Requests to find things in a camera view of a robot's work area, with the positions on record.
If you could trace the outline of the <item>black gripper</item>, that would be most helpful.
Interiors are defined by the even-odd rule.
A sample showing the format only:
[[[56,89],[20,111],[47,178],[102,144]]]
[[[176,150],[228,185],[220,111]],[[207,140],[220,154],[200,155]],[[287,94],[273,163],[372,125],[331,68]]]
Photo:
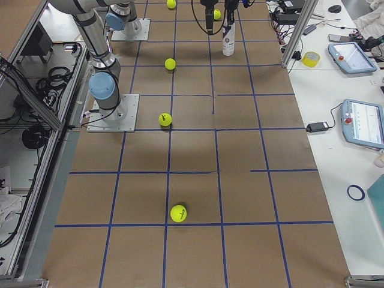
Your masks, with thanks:
[[[232,26],[235,22],[235,10],[238,9],[239,3],[241,3],[244,8],[249,7],[249,0],[225,0],[224,7],[227,10],[227,26]]]
[[[214,33],[214,6],[217,3],[218,0],[200,0],[200,4],[205,6],[205,24],[208,35],[212,35]]]

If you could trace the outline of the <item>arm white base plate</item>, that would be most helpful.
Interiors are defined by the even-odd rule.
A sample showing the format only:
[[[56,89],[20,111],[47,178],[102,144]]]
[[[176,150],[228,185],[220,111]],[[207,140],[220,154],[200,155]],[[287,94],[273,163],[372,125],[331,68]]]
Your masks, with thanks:
[[[89,133],[119,133],[135,131],[137,111],[139,107],[139,94],[121,94],[120,104],[109,116],[108,111],[99,110],[97,102],[94,100],[93,109],[97,112],[90,115],[87,126]]]
[[[146,41],[149,36],[149,18],[137,18],[135,21],[128,22],[121,31],[114,31],[112,41],[114,42],[136,42]]]

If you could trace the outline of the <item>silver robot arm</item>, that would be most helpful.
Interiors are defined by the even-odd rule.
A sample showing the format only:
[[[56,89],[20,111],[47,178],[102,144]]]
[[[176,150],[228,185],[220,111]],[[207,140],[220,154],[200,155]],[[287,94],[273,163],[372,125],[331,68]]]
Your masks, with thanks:
[[[121,103],[119,74],[121,66],[107,42],[105,27],[138,34],[142,25],[134,1],[50,1],[62,13],[73,17],[90,54],[95,74],[89,91],[95,98],[101,119],[120,121],[127,115]]]

